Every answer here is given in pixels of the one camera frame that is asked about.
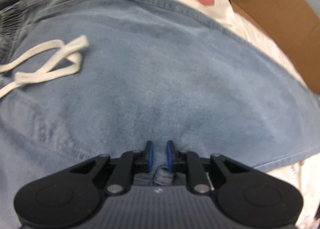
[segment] round black pad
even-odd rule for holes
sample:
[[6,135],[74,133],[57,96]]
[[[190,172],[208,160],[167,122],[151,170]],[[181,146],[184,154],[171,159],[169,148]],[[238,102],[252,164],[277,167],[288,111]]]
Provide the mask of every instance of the round black pad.
[[295,223],[303,206],[299,191],[268,175],[241,173],[218,191],[218,205],[225,215],[242,225],[276,228]]
[[20,189],[14,208],[19,219],[29,226],[65,228],[91,216],[100,201],[99,190],[89,182],[36,181]]

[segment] elastic waistband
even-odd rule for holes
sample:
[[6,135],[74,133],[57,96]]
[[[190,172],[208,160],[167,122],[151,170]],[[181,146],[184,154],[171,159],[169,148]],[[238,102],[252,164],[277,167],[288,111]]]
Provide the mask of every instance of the elastic waistband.
[[[0,11],[0,64],[6,64],[10,61],[12,52],[19,44],[23,37],[19,37],[20,30],[23,26],[41,20],[41,13],[43,11],[54,10],[56,5],[62,4],[71,0],[20,0],[15,5]],[[223,27],[204,15],[203,13],[190,8],[189,6],[180,3],[176,0],[128,0],[137,3],[149,4],[159,8],[165,8],[170,11],[182,13],[199,20],[202,24],[211,28],[217,29],[220,32],[244,43],[247,43],[242,38]]]

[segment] folded fabric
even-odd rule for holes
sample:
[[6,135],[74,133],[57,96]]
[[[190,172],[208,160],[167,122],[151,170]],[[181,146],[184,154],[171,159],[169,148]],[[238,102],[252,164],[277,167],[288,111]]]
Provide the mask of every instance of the folded fabric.
[[[38,177],[152,140],[202,157],[221,153],[262,171],[320,152],[315,95],[280,65],[204,14],[174,0],[22,0],[2,11],[0,59],[85,35],[78,73],[29,84],[0,100],[0,221],[18,227],[12,201]],[[16,19],[16,25],[4,25]],[[6,73],[41,69],[44,51]],[[69,61],[57,67],[67,67]]]

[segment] cardboard box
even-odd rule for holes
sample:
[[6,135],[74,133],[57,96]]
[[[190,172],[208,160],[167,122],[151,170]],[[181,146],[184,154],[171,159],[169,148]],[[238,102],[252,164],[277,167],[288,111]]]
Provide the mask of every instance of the cardboard box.
[[308,87],[320,94],[320,19],[305,0],[231,0],[287,54]]

